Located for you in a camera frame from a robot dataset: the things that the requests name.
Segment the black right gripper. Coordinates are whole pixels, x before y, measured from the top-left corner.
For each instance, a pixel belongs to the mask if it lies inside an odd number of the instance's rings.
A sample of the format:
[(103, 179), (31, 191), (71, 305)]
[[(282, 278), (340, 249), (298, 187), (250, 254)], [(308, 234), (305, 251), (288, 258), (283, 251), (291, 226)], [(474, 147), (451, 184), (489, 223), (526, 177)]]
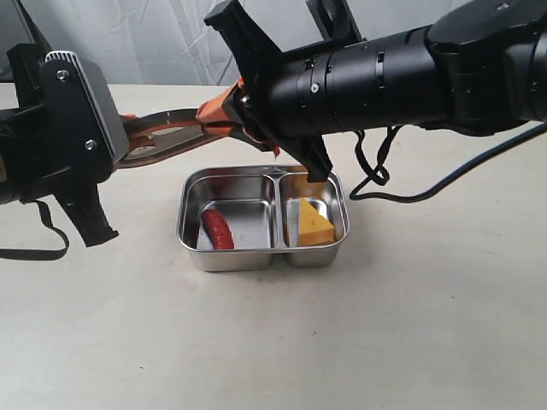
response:
[(216, 4), (204, 19), (225, 41), (240, 78), (197, 110), (204, 136), (233, 138), (261, 152), (284, 150), (308, 172), (311, 183), (332, 171), (323, 137), (343, 132), (333, 103), (335, 55), (369, 45), (345, 1), (307, 3), (323, 39), (283, 51), (238, 1)]

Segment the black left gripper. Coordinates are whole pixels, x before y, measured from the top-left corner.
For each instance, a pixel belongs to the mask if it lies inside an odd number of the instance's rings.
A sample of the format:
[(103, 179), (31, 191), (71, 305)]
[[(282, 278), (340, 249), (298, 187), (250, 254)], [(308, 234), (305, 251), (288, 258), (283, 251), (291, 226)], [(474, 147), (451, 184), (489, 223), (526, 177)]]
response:
[[(98, 186), (75, 178), (69, 168), (53, 164), (47, 150), (47, 125), (40, 69), (49, 52), (37, 44), (18, 44), (7, 57), (18, 105), (1, 111), (1, 202), (38, 202), (53, 196), (75, 226), (85, 246), (118, 237), (100, 203)], [(140, 125), (135, 114), (120, 116), (125, 128)], [(149, 131), (126, 129), (124, 159), (150, 146)]]

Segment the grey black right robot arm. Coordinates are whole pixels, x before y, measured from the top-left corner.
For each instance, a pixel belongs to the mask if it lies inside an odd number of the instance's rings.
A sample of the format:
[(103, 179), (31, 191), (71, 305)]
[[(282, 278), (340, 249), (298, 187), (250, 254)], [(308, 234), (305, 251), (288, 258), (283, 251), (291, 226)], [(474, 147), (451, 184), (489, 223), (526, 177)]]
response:
[(282, 51), (237, 1), (205, 24), (224, 39), (250, 121), (303, 165), (332, 171), (327, 134), (390, 126), (490, 136), (546, 118), (546, 4), (471, 1), (435, 23), (374, 40), (345, 1), (308, 4), (322, 40)]

